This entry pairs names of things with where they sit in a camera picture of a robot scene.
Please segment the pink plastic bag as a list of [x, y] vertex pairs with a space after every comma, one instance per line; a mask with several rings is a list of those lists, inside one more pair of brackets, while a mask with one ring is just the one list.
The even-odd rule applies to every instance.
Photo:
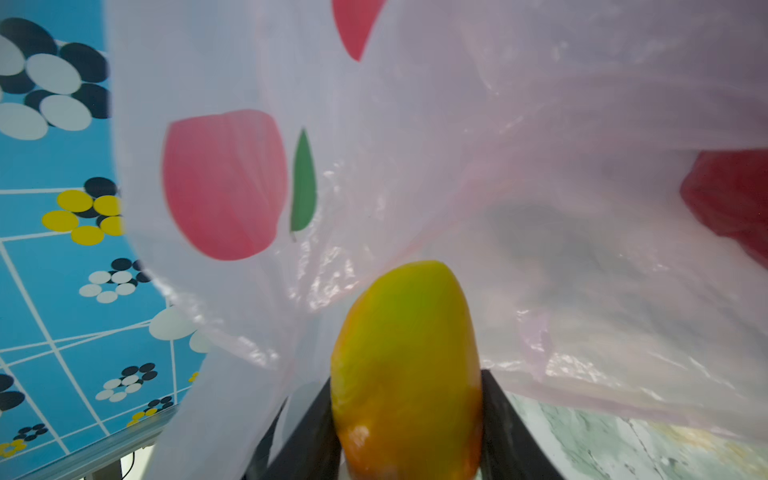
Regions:
[[680, 186], [767, 151], [763, 1], [109, 1], [124, 227], [212, 343], [149, 479], [239, 479], [355, 300], [439, 261], [504, 393], [767, 439], [767, 266]]

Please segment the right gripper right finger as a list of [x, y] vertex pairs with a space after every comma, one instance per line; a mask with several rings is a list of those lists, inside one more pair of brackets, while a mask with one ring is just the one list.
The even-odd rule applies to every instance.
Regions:
[[481, 379], [481, 477], [484, 480], [563, 480], [492, 373], [483, 369]]

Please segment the red orange mango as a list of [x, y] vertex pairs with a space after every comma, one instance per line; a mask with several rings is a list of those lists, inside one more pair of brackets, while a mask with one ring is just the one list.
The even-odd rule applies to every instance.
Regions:
[[334, 426], [353, 479], [472, 479], [481, 368], [466, 297], [439, 261], [379, 277], [350, 308], [330, 363]]

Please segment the red pomegranate fruit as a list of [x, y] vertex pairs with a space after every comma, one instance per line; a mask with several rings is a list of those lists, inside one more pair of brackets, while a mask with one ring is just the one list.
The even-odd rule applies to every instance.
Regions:
[[767, 266], [767, 151], [703, 151], [680, 186], [693, 216]]

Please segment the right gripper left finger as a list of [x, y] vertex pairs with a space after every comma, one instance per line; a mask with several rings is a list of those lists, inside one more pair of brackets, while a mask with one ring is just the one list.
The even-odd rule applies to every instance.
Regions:
[[273, 455], [277, 425], [287, 418], [287, 404], [291, 399], [283, 402], [258, 442], [243, 479], [339, 478], [342, 448], [334, 429], [329, 379], [319, 388], [297, 426]]

